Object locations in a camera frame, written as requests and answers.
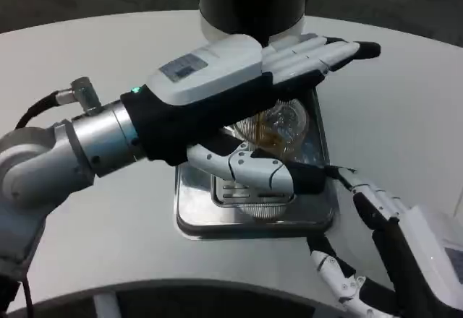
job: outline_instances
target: white robotic hand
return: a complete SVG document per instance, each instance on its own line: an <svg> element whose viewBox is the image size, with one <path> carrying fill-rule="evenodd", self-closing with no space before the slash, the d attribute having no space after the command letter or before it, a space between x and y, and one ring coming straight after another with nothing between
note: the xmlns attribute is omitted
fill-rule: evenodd
<svg viewBox="0 0 463 318"><path fill-rule="evenodd" d="M307 237L313 261L336 298L356 317L463 317L463 227L427 207L411 209L353 170L326 167L353 193L395 293L338 258L325 236Z"/></svg>

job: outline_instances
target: black cable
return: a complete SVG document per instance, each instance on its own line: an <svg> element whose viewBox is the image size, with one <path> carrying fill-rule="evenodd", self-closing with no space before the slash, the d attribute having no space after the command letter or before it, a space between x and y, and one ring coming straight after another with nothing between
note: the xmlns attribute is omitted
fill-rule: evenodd
<svg viewBox="0 0 463 318"><path fill-rule="evenodd" d="M29 107L25 115L21 117L20 121L16 125L16 129L24 128L32 118L49 110L50 108L59 106L58 102L56 101L56 94L58 94L57 91L52 92L50 95L40 99L31 107Z"/></svg>
<svg viewBox="0 0 463 318"><path fill-rule="evenodd" d="M30 286L27 278L23 280L22 288L24 289L24 296L26 298L27 318L34 318L34 305L32 303L32 298L30 297Z"/></svg>

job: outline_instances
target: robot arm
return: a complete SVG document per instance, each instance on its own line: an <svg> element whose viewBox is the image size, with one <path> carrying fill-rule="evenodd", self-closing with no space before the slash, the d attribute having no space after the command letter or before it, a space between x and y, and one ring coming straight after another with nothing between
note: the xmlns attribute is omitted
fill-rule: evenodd
<svg viewBox="0 0 463 318"><path fill-rule="evenodd" d="M326 175L320 168L284 166L258 151L236 152L241 145L228 153L219 150L216 158L208 139L221 127L269 109L277 100L298 97L321 83L329 71L379 53L375 43L313 35L263 51L251 37L233 35L171 61L146 85L105 106L87 79L50 95L45 108L78 101L84 114L48 129L22 128L38 113L31 108L19 129L0 140L0 285L9 289L0 293L0 301L11 301L16 282L24 280L46 216L70 194L91 186L95 176L137 160L164 160L173 166L203 158L206 164L197 160L195 165L219 173L207 163L209 155L212 163L221 154L224 178L230 175L285 192L322 189ZM259 177L251 163L263 169L262 178L248 173L254 170ZM309 189L302 184L301 173L314 180Z"/></svg>

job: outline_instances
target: metal tray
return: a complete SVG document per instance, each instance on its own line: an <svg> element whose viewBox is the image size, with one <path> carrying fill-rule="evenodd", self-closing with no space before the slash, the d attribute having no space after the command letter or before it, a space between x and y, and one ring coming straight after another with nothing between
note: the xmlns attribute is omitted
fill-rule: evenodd
<svg viewBox="0 0 463 318"><path fill-rule="evenodd" d="M294 159L316 165L329 163L316 90L311 90L300 101L309 114L310 124L301 150ZM322 194L296 196L286 204L279 217L263 220L254 218L249 211L238 206L218 203L214 197L216 180L208 173L185 163L177 167L176 174L177 223L188 236L199 239L306 236L309 232L328 229L338 206L333 182L328 181Z"/></svg>

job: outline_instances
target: robotic hand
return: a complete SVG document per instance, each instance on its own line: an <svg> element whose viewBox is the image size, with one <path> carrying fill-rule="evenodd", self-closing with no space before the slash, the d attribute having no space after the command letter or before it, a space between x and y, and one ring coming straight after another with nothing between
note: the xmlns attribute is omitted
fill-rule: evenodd
<svg viewBox="0 0 463 318"><path fill-rule="evenodd" d="M428 207L411 209L356 171L326 167L353 193L354 205L386 267L394 291L339 259L325 236L307 238L317 271L356 317L463 317L463 228Z"/></svg>
<svg viewBox="0 0 463 318"><path fill-rule="evenodd" d="M373 195L367 192L366 185L358 184L351 177L351 171L284 163L262 150L251 152L245 143L220 132L224 126L271 108L277 100L298 98L308 88L320 84L330 71L379 53L380 47L375 43L346 42L316 35L286 37L262 49L249 36L233 35L169 62L156 70L146 85L132 89L108 105L100 104L86 78L36 103L18 124L18 129L0 140L0 288L3 289L0 311L7 310L18 283L27 275L46 216L70 194L91 186L95 175L103 177L143 158L164 160L171 166L188 160L193 166L223 179L288 194L317 194L323 190L327 177L339 179L356 192L355 196L361 192L367 198L377 198L355 198L363 201L356 205L362 205L365 213L373 214L371 225L378 229L375 233L383 235L387 228L395 230L392 225L398 216L394 213L401 214L406 209L393 203L397 200L386 202L381 191L373 190ZM84 114L47 129L24 128L28 119L41 111L71 102L79 102ZM404 212L399 226L403 217L413 211ZM407 236L404 228L400 230ZM446 240L463 239L461 234L459 238L447 236ZM410 259L419 259L416 252L422 252L422 247L416 251L408 247L411 246L408 236L395 237L405 245L404 249L412 250L412 255L408 253ZM344 266L340 265L343 263L335 258L327 242L320 239L325 240L317 238L318 241L310 241L309 245L322 276L328 283L337 283L337 280L353 283L353 274L345 274ZM383 240L384 249L391 242L393 248L398 244L394 238L378 236L378 239ZM446 249L452 249L446 251L449 255L441 252L439 256L450 269L447 276L453 275L449 282L452 287L448 287L453 288L456 273L461 274L461 268L455 265L461 261L461 252L457 246ZM381 255L388 267L388 263L394 262L387 258L390 253L383 252ZM425 283L432 282L432 278L427 277L429 269L417 262ZM400 269L391 266L390 272L393 271ZM393 279L393 282L408 288L399 280ZM352 295L339 296L341 302L358 306L356 298L362 299L368 284L361 286L358 278L356 285ZM434 292L435 287L430 285L430 288ZM463 309L461 297L457 302L446 301L442 296L438 299L455 310ZM364 306L355 312L376 314Z"/></svg>

